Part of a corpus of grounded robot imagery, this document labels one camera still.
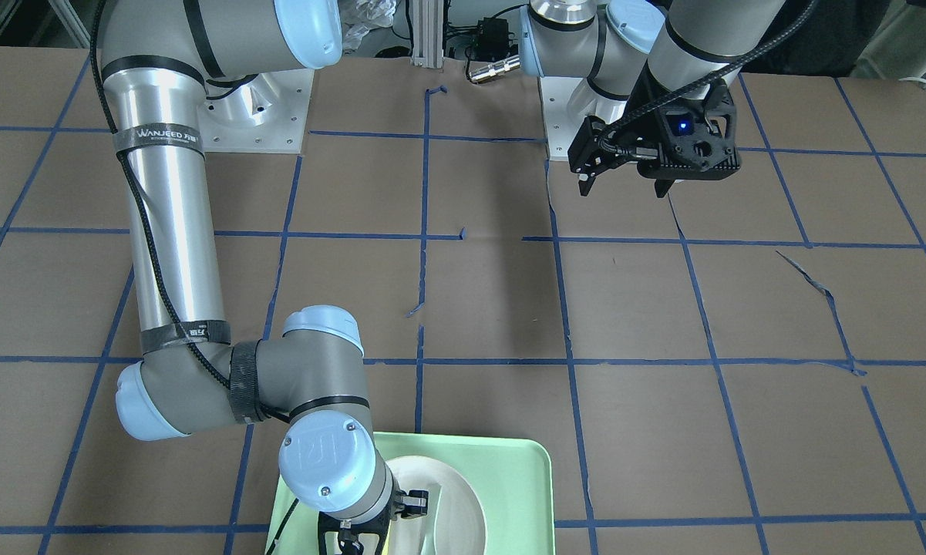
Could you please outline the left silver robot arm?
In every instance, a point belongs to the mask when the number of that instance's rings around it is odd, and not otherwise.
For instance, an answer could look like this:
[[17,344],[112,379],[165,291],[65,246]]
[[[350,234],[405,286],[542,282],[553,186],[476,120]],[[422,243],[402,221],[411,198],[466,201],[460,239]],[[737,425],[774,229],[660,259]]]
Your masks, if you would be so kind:
[[601,173],[633,164],[657,197],[679,180],[740,171],[739,70],[774,41],[781,1],[530,1],[519,59],[536,77],[579,80],[566,149],[587,196]]

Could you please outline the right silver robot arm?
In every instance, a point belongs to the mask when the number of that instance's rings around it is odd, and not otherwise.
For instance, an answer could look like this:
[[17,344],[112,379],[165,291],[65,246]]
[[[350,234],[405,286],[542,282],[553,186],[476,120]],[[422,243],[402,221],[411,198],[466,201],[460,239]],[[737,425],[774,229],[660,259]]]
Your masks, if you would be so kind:
[[352,315],[316,305],[280,338],[231,340],[198,110],[214,79],[332,66],[335,1],[99,1],[89,63],[129,189],[141,361],[115,408],[138,440],[280,419],[280,477],[318,514],[321,554],[389,552],[397,520],[428,513],[377,450],[364,348]]

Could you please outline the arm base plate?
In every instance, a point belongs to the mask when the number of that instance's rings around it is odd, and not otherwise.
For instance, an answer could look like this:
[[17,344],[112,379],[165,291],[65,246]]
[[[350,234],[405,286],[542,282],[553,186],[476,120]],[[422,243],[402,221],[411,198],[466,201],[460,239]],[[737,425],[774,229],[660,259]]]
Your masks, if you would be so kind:
[[266,72],[250,81],[207,82],[198,116],[206,153],[300,154],[315,70]]
[[624,102],[599,94],[586,78],[539,78],[541,115],[547,134],[548,159],[568,161],[568,150],[586,116],[605,122],[617,119]]

